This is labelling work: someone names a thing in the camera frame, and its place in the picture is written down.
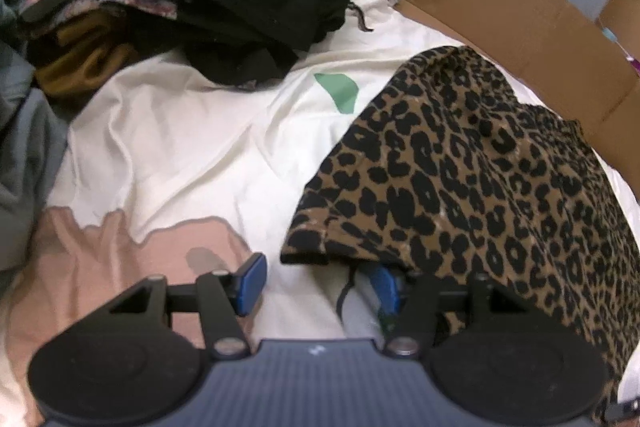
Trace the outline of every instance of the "gray blanket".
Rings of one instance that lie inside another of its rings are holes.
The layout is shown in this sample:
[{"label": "gray blanket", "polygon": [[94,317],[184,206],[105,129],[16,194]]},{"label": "gray blanket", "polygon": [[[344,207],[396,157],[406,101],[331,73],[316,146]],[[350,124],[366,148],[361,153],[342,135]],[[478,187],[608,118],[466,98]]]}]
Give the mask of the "gray blanket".
[{"label": "gray blanket", "polygon": [[31,230],[66,147],[66,123],[41,90],[17,45],[13,6],[0,0],[0,296],[27,259]]}]

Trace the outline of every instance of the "round black pad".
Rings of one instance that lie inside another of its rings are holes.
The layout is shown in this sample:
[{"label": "round black pad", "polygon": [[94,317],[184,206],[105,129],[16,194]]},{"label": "round black pad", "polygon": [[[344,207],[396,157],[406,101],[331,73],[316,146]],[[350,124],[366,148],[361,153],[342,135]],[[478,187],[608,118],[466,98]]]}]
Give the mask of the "round black pad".
[{"label": "round black pad", "polygon": [[193,388],[200,354],[171,331],[63,334],[31,360],[28,382],[51,419],[127,426],[172,410]]},{"label": "round black pad", "polygon": [[559,424],[595,406],[605,366],[573,333],[463,331],[433,351],[437,385],[460,407],[507,425]]}]

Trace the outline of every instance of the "cardboard box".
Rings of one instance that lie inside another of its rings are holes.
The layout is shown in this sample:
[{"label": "cardboard box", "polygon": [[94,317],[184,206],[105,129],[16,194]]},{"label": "cardboard box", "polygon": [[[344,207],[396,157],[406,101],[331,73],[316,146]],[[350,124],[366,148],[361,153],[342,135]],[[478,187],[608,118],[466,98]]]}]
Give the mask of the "cardboard box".
[{"label": "cardboard box", "polygon": [[616,34],[630,54],[640,57],[640,0],[609,0],[600,22]]},{"label": "cardboard box", "polygon": [[579,120],[593,148],[640,198],[638,75],[568,1],[406,0],[398,9],[472,44],[563,118]]}]

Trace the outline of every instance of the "green patch on sheet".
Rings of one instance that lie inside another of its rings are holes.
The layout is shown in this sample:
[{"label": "green patch on sheet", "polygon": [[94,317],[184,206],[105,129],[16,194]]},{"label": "green patch on sheet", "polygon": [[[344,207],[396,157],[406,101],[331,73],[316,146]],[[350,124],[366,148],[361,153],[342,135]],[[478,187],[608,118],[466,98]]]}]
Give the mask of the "green patch on sheet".
[{"label": "green patch on sheet", "polygon": [[314,77],[327,93],[334,99],[335,107],[342,114],[353,114],[358,97],[358,84],[346,74],[316,73]]}]

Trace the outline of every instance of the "ribbed plastic surface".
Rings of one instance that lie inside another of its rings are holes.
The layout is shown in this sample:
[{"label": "ribbed plastic surface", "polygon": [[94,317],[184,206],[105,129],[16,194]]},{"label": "ribbed plastic surface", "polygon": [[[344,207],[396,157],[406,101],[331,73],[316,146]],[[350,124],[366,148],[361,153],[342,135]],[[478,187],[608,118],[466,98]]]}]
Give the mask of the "ribbed plastic surface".
[{"label": "ribbed plastic surface", "polygon": [[[452,404],[417,362],[370,341],[264,341],[257,355],[219,363],[198,394],[153,427],[495,426]],[[48,427],[62,427],[49,422]],[[588,427],[583,419],[566,427]]]}]

